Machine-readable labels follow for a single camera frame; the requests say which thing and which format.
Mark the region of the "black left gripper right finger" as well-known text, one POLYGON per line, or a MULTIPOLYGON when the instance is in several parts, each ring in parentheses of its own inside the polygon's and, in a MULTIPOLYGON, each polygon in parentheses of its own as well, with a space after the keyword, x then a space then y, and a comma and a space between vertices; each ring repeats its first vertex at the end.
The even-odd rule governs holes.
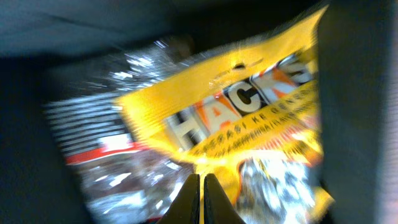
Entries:
POLYGON ((204 224, 246 224, 214 174, 207 174, 204 180, 204 224))

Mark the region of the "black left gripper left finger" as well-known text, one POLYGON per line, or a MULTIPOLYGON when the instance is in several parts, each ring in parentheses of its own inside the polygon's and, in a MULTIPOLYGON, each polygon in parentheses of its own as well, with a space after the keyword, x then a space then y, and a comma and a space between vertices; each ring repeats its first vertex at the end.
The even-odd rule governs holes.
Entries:
POLYGON ((190 174, 168 211, 157 224, 199 224, 200 176, 190 174))

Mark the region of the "black snack packet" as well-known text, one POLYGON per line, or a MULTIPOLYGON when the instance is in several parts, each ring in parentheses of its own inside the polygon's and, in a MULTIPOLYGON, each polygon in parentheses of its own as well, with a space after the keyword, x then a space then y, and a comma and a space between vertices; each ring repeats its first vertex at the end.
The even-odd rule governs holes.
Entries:
POLYGON ((193 166, 140 143, 116 99, 165 80, 192 54, 188 35, 48 71, 44 115, 96 223, 145 223, 170 207, 193 166))

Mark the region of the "yellow Hacks candy bag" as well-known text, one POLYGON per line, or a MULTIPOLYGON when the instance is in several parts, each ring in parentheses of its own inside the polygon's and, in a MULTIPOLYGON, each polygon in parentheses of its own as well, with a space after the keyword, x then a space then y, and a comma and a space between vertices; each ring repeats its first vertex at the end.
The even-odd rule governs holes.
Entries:
POLYGON ((318 180, 315 28, 324 12, 119 97, 128 128, 201 177, 214 175, 246 223, 321 221, 333 203, 318 180))

